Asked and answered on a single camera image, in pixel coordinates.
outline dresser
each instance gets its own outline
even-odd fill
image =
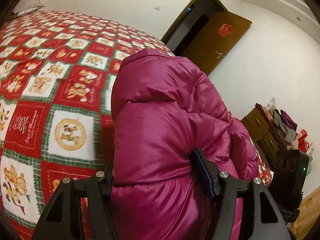
[[[276,166],[276,153],[286,150],[286,144],[278,133],[278,128],[270,120],[260,104],[248,113],[241,122],[248,130],[251,139],[257,143],[263,152],[271,170]]]

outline open door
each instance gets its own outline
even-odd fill
[[[228,11],[216,13],[183,52],[207,75],[249,29],[251,21]]]

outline bed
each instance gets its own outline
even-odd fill
[[[158,39],[80,13],[37,11],[0,32],[0,208],[23,240],[64,177],[113,155],[111,91],[121,61]],[[84,233],[92,238],[82,199]]]

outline silver screw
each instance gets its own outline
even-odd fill
[[[65,177],[65,178],[62,180],[62,182],[63,182],[64,184],[68,184],[70,181],[71,181],[71,179],[70,179],[69,177]]]
[[[261,184],[261,183],[262,183],[262,180],[261,180],[260,178],[254,178],[254,179],[253,179],[253,182],[254,182],[255,184]]]
[[[225,172],[225,171],[221,171],[221,172],[219,173],[219,175],[220,175],[220,177],[222,177],[222,178],[227,178],[227,177],[229,177],[229,174],[228,174],[227,172]]]
[[[103,172],[103,171],[97,171],[97,172],[96,172],[96,176],[97,176],[98,178],[102,178],[102,177],[104,176],[104,172]]]

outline ceiling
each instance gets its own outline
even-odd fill
[[[242,0],[281,15],[320,44],[320,25],[303,0]]]

